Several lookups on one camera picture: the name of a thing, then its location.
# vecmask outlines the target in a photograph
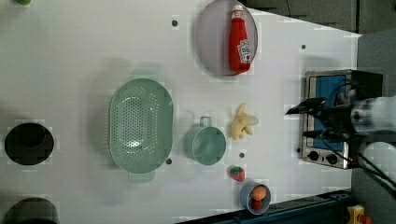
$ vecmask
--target white table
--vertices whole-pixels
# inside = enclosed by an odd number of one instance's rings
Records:
[[[29,196],[51,200],[63,224],[173,223],[231,212],[241,209],[242,187],[227,175],[233,164],[268,185],[272,203],[350,188],[350,171],[298,159],[299,120],[284,113],[300,102],[305,71],[356,67],[359,36],[251,10],[260,38],[254,67],[215,76],[191,41],[209,2],[40,0],[22,8],[0,0],[1,138],[33,120],[56,140],[49,160],[31,167],[12,162],[2,147],[1,216]],[[156,69],[175,104],[173,163],[145,184],[129,183],[106,146],[109,100],[136,67]],[[228,136],[225,156],[210,167],[185,157],[192,124],[211,116],[227,133],[243,102],[260,120],[254,135]]]

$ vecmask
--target ketchup label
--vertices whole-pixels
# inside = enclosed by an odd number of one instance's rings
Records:
[[[238,52],[241,63],[250,63],[250,47],[246,39],[241,40],[240,45],[238,45]]]

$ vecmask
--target small bowl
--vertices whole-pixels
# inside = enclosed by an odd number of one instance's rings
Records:
[[[263,186],[267,190],[267,194],[265,195],[265,198],[262,199],[262,209],[260,210],[254,210],[251,207],[251,202],[252,198],[250,196],[251,191],[256,188],[257,186]],[[271,191],[268,189],[267,186],[254,182],[252,180],[249,180],[244,187],[242,187],[241,192],[239,194],[240,201],[243,207],[245,207],[251,214],[253,215],[261,215],[265,211],[267,211],[268,207],[270,206],[271,202]]]

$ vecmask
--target egg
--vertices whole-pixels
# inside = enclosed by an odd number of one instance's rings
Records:
[[[251,207],[253,208],[253,210],[256,210],[256,211],[261,210],[262,209],[262,201],[252,200]]]
[[[256,201],[261,201],[267,195],[267,190],[263,186],[257,186],[251,191],[251,197]]]

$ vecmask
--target red ketchup bottle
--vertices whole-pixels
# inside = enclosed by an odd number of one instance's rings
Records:
[[[245,27],[244,8],[241,5],[233,7],[228,54],[230,67],[233,71],[244,73],[250,68],[250,48]]]

